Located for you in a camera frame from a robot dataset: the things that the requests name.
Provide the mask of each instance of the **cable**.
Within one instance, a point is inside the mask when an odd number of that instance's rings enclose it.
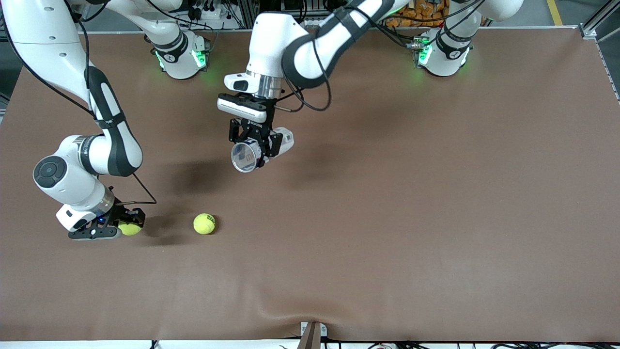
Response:
[[[83,111],[87,112],[90,116],[95,117],[95,114],[93,113],[92,110],[84,107],[82,104],[78,103],[75,99],[67,96],[65,93],[62,93],[59,89],[55,88],[54,86],[52,86],[50,83],[48,83],[47,81],[45,81],[39,74],[37,74],[27,63],[26,61],[19,55],[19,52],[17,52],[17,48],[15,47],[15,43],[13,42],[13,40],[11,39],[11,34],[9,33],[9,29],[6,25],[6,20],[4,19],[4,14],[2,15],[2,20],[4,21],[4,31],[6,33],[6,37],[11,45],[11,48],[13,49],[13,51],[15,51],[15,55],[17,56],[17,58],[19,59],[19,61],[23,64],[23,66],[26,68],[26,70],[28,70],[30,72],[30,74],[32,74],[37,80],[41,81],[41,83],[43,83],[45,86],[47,86],[48,88],[50,88],[52,91],[54,91],[55,93],[58,93],[60,96],[62,96],[63,98],[65,98],[67,101],[73,103],[75,106],[77,106],[78,108],[82,109]]]
[[[305,89],[304,89],[304,88],[300,88],[300,89],[298,89],[298,90],[297,90],[297,92],[299,92],[299,93],[300,93],[300,92],[301,92],[301,91],[303,91],[303,90],[305,90]],[[286,96],[284,96],[284,97],[280,97],[280,98],[278,98],[278,100],[277,100],[276,102],[283,101],[283,100],[285,100],[286,98],[289,98],[290,96],[293,96],[293,95],[294,95],[294,93],[292,93],[292,92],[291,92],[291,93],[287,94],[287,95],[286,95]]]
[[[399,15],[399,14],[393,14],[393,15],[385,17],[384,19],[402,18],[402,19],[414,20],[416,22],[421,22],[421,23],[434,22],[436,20],[445,20],[445,19],[448,19],[450,17],[456,16],[456,15],[458,15],[459,13],[461,13],[463,11],[466,11],[467,9],[472,7],[473,5],[477,4],[478,2],[482,2],[482,1],[484,1],[484,0],[475,0],[471,4],[469,4],[469,5],[465,6],[464,8],[456,11],[455,13],[451,13],[451,14],[448,14],[447,16],[443,16],[443,17],[439,17],[439,18],[435,18],[435,19],[417,19],[417,18],[414,18],[414,17],[407,17],[407,16],[402,16],[402,15]]]
[[[296,90],[299,90],[299,87],[294,86],[294,84],[288,79],[288,77],[286,76],[286,74],[284,74],[284,81],[286,81],[286,84],[288,85],[288,87],[291,89],[291,91],[293,92],[293,94],[295,95],[295,97],[297,97],[297,99],[299,99],[299,101],[306,107],[317,111],[317,112],[322,112],[322,111],[326,111],[327,108],[329,108],[329,106],[332,104],[332,88],[329,84],[329,78],[327,77],[327,73],[325,72],[325,68],[323,68],[323,63],[321,63],[321,58],[319,57],[319,52],[316,50],[316,37],[314,37],[312,39],[312,48],[314,49],[314,56],[316,57],[317,63],[319,64],[319,68],[321,69],[321,73],[323,74],[323,77],[325,78],[325,86],[327,87],[327,104],[322,107],[322,108],[318,108],[313,106],[312,104],[308,103],[305,101],[305,99],[303,98],[303,96],[300,96]],[[282,71],[284,71],[284,62],[281,62],[282,64]]]
[[[303,90],[305,90],[305,89],[304,89],[304,88],[300,88],[300,89],[298,89],[298,90],[297,90],[297,93],[299,93],[299,95],[301,96],[301,99],[304,99],[304,94],[301,92],[301,91],[303,91]],[[289,98],[290,96],[294,96],[294,95],[295,95],[295,93],[291,92],[291,93],[287,94],[287,95],[286,95],[286,96],[284,96],[284,97],[278,98],[278,100],[277,100],[276,102],[280,102],[280,101],[282,101],[282,100],[284,100],[284,99],[286,99],[286,98]],[[282,110],[282,111],[285,111],[285,112],[298,112],[298,111],[300,111],[301,109],[304,109],[304,104],[303,104],[303,102],[302,102],[302,103],[301,103],[301,105],[300,105],[298,108],[296,108],[296,109],[291,109],[291,110],[288,110],[288,111],[287,111],[286,109],[281,109],[281,110]]]
[[[235,22],[237,22],[237,25],[239,26],[240,29],[245,29],[246,27],[243,25],[243,22],[239,19],[239,16],[237,16],[237,13],[233,10],[233,5],[230,3],[230,0],[223,0],[226,3],[226,7],[228,8],[228,13],[231,14],[232,18],[234,18]]]
[[[153,200],[153,201],[125,201],[125,202],[119,202],[118,204],[116,204],[116,206],[137,205],[137,204],[144,204],[144,205],[155,205],[155,204],[157,204],[157,199],[155,199],[155,197],[153,197],[151,192],[148,189],[146,189],[146,186],[144,184],[142,184],[142,181],[138,178],[138,176],[135,173],[132,173],[131,175],[138,181],[140,186],[142,186],[142,189],[144,189],[144,191],[146,191],[146,194],[149,194],[149,196],[151,197],[151,200]]]
[[[469,16],[471,16],[473,13],[475,13],[478,8],[480,8],[482,6],[482,4],[484,3],[485,0],[478,0],[478,6],[474,7],[474,10],[471,11],[470,13],[468,13],[465,17],[463,17],[461,20],[459,20],[455,25],[453,25],[452,27],[448,28],[448,26],[445,26],[444,30],[439,30],[437,32],[437,35],[435,36],[435,38],[431,41],[429,41],[427,43],[427,45],[432,44],[433,42],[437,41],[437,39],[439,39],[443,34],[449,33],[451,32],[454,28],[458,27],[461,23],[465,22],[465,20],[467,20],[469,18]]]
[[[304,20],[306,20],[306,16],[308,14],[308,4],[306,0],[300,0],[300,1],[301,1],[301,7],[299,8],[299,19],[297,20],[297,23],[302,23]]]
[[[213,39],[213,44],[211,45],[211,48],[209,48],[209,53],[213,52],[213,50],[215,50],[215,43],[218,42],[218,37],[219,37],[219,32],[222,31],[222,29],[224,29],[224,22],[222,21],[222,28],[218,29],[218,32],[215,34],[215,39]]]
[[[193,23],[193,22],[190,22],[189,20],[185,20],[185,19],[181,19],[181,18],[176,18],[176,17],[174,17],[174,16],[170,15],[169,13],[164,12],[164,11],[163,11],[162,9],[160,9],[159,7],[155,6],[155,4],[153,4],[153,2],[152,2],[151,0],[146,0],[146,2],[148,2],[148,3],[149,3],[149,5],[151,5],[153,8],[155,8],[155,10],[159,11],[159,13],[163,14],[164,16],[166,16],[166,17],[168,17],[168,18],[172,18],[172,19],[174,19],[174,20],[180,20],[181,22],[188,23],[188,24],[200,25],[200,26],[202,26],[202,27],[204,27],[204,28],[208,28],[209,30],[215,30],[215,29],[213,29],[211,26],[206,25],[206,24]]]
[[[107,2],[106,2],[106,3],[104,3],[104,5],[103,5],[103,6],[101,6],[101,8],[100,8],[100,9],[98,9],[98,10],[97,10],[97,12],[95,12],[95,14],[94,14],[94,15],[92,15],[92,16],[90,16],[90,17],[88,17],[87,19],[83,19],[83,20],[82,20],[82,22],[90,22],[92,19],[94,19],[95,17],[99,16],[99,14],[100,14],[100,13],[101,13],[104,9],[105,9],[105,6],[106,6],[107,4],[108,4]]]
[[[82,32],[84,33],[84,43],[86,44],[86,65],[84,69],[84,79],[86,80],[86,89],[91,89],[91,73],[89,67],[89,63],[91,62],[91,45],[88,41],[88,34],[86,33],[86,28],[84,28],[84,24],[82,22],[78,22]]]
[[[345,9],[349,9],[349,10],[354,10],[357,11],[357,13],[363,15],[364,17],[366,17],[366,20],[368,20],[368,23],[370,23],[371,26],[379,29],[380,32],[382,32],[385,36],[387,36],[390,40],[392,40],[396,45],[400,46],[400,47],[406,47],[406,44],[401,40],[401,38],[397,36],[398,41],[396,41],[396,39],[394,39],[394,37],[392,37],[391,35],[389,35],[382,26],[380,26],[379,24],[377,24],[377,22],[375,22],[366,12],[360,10],[357,7],[353,7],[353,6],[344,6]]]

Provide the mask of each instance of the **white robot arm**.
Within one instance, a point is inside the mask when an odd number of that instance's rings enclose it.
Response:
[[[289,15],[260,14],[252,31],[250,60],[246,72],[224,78],[226,87],[239,93],[235,96],[220,94],[218,98],[220,110],[237,116],[231,120],[229,131],[229,140],[234,143],[231,151],[233,165],[241,172],[250,172],[293,146],[292,132],[284,128],[272,129],[273,115],[277,108],[275,103],[282,91],[283,78],[286,77],[293,86],[300,89],[325,83],[342,53],[353,45],[373,22],[387,17],[408,2],[352,0],[325,18],[315,34],[309,34]],[[456,42],[459,45],[454,49],[444,48],[444,57],[448,58],[442,59],[442,62],[450,61],[451,67],[455,65],[453,62],[456,62],[456,70],[462,64],[461,61],[464,62],[471,37],[480,26],[481,17],[476,10],[489,18],[504,20],[514,15],[522,2],[523,0],[451,1],[450,11],[453,15],[446,20],[442,29],[435,29],[437,39],[433,40],[432,45],[446,46],[446,42]],[[454,14],[466,6],[469,8]],[[458,55],[453,53],[455,50],[458,50]],[[442,73],[437,74],[443,75],[445,72],[446,69],[443,68]]]
[[[110,0],[106,8],[136,24],[155,48],[161,68],[175,79],[187,79],[206,69],[209,41],[179,25],[159,10],[173,11],[182,0]]]
[[[497,22],[514,16],[523,0],[452,0],[449,18],[442,28],[425,32],[419,40],[430,42],[414,54],[416,66],[437,76],[455,74],[465,64],[482,16]]]
[[[144,213],[119,205],[98,179],[99,175],[132,175],[142,164],[142,150],[110,83],[87,60],[63,0],[28,4],[2,2],[6,31],[16,53],[42,80],[84,100],[102,129],[99,135],[65,138],[54,154],[36,165],[37,186],[63,204],[56,217],[71,238],[114,238],[127,224],[141,227]]]

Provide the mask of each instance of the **brown table surface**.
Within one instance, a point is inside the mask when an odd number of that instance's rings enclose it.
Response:
[[[340,340],[620,340],[620,107],[594,42],[481,30],[436,78],[371,32],[332,107],[279,112],[294,148],[241,174],[216,97],[248,43],[221,34],[209,71],[175,81],[141,35],[91,35],[159,200],[116,240],[68,239],[33,183],[98,128],[22,74],[0,128],[2,340],[275,338],[304,320]],[[193,231],[201,212],[216,234]]]

